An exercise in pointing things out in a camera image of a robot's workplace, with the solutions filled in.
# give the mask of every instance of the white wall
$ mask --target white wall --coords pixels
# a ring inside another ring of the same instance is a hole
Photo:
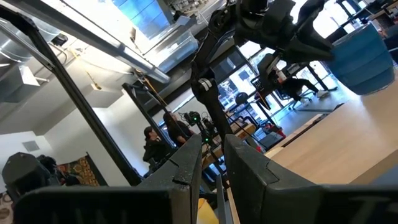
[[[181,104],[184,104],[187,102],[188,98],[191,98],[193,96],[192,90],[189,89],[185,92],[183,92],[180,96],[176,97],[171,103],[168,104],[167,109],[169,111],[173,111],[175,108],[179,107]],[[155,116],[152,117],[152,119],[159,124],[159,122],[163,121],[163,111],[158,112],[155,114]]]
[[[144,129],[149,123],[131,98],[125,94],[108,109],[96,110],[96,114],[132,166],[144,175],[149,166],[142,160],[145,153]]]
[[[0,135],[0,173],[6,164],[8,157],[14,155],[17,152],[29,153],[25,149],[23,142],[35,141],[40,148],[37,151],[30,152],[34,156],[46,155],[57,159],[57,155],[52,150],[51,145],[46,141],[43,136],[36,136],[33,131],[14,133],[14,134],[2,134]],[[5,191],[5,184],[0,174],[0,192]]]
[[[57,154],[59,164],[75,161],[88,152],[109,186],[129,185],[78,110],[66,116],[44,136]]]

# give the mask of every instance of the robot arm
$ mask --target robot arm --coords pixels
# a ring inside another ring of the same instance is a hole
[[[215,74],[208,64],[218,47],[234,35],[235,44],[252,41],[262,47],[275,49],[272,58],[259,65],[261,80],[267,82],[269,69],[279,59],[289,63],[331,60],[333,47],[319,36],[312,22],[323,9],[325,0],[308,0],[300,9],[298,23],[293,24],[290,12],[292,0],[275,0],[258,3],[255,0],[238,0],[211,15],[208,35],[192,62],[191,87],[197,100],[203,103],[224,142],[231,127],[218,101]]]
[[[192,62],[191,87],[197,100],[203,103],[224,142],[225,134],[232,134],[218,101],[218,88],[215,74],[208,64],[221,44],[234,34],[235,5],[215,11],[210,18],[208,34]]]

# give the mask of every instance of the dark hair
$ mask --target dark hair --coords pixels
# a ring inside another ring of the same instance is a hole
[[[174,128],[175,121],[174,121],[174,119],[173,119],[173,117],[171,115],[171,112],[164,113],[163,114],[163,120],[164,120],[164,123],[166,124],[167,130],[170,130],[170,129]]]
[[[57,167],[57,162],[54,158],[50,156],[40,155],[38,157],[39,162],[51,173],[55,173],[55,168]]]
[[[145,129],[144,129],[144,136],[145,136],[145,140],[146,139],[149,139],[150,138],[150,136],[149,136],[149,133],[151,133],[152,132],[152,127],[151,126],[149,126],[149,127],[146,127]]]

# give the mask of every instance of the woman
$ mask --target woman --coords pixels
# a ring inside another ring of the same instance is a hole
[[[165,113],[163,115],[163,120],[166,124],[170,139],[177,147],[183,146],[186,141],[195,134],[186,124],[177,120],[177,117],[171,112]]]
[[[160,140],[151,126],[144,129],[144,136],[146,144],[142,160],[148,162],[150,159],[154,159],[155,162],[160,162],[169,153],[168,147]]]

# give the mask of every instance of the metal pole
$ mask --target metal pole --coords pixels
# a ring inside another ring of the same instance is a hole
[[[275,96],[274,92],[271,93],[271,96],[276,101],[276,103],[280,106],[281,109],[284,108],[283,104],[279,101],[278,97]]]
[[[218,175],[216,178],[216,186],[217,186],[217,208],[218,208],[219,224],[227,224],[224,190],[223,190],[223,186],[222,186],[221,175]]]
[[[258,107],[260,107],[260,110],[265,114],[265,116],[267,117],[268,121],[271,122],[271,124],[276,126],[275,121],[272,120],[272,118],[269,116],[269,114],[265,111],[265,109],[262,107],[260,101],[257,101],[256,104],[258,105]]]
[[[318,76],[318,74],[314,71],[314,69],[311,67],[311,65],[307,65],[308,70],[311,72],[312,76],[314,76],[314,78],[318,81],[318,83],[322,86],[322,88],[325,91],[334,91],[337,90],[337,86],[334,88],[329,89],[325,83],[322,81],[322,79]]]
[[[238,46],[235,45],[236,51],[237,53],[241,56],[241,58],[243,58],[243,60],[246,62],[246,65],[248,65],[248,67],[252,70],[252,72],[256,75],[259,76],[259,74],[257,73],[257,70],[253,67],[253,65],[250,63],[250,61],[243,55],[241,49],[239,49]]]
[[[130,96],[134,104],[138,107],[139,111],[144,115],[145,119],[148,121],[149,125],[154,129],[156,134],[161,138],[161,140],[166,143],[166,146],[168,147],[169,151],[171,151],[172,147],[169,142],[167,142],[167,138],[165,137],[164,133],[158,125],[155,123],[155,121],[152,119],[151,116],[149,116],[148,112],[145,110],[144,105],[137,99],[137,97],[134,95],[133,88],[128,84],[124,83],[122,85],[124,90],[127,92],[127,94]]]

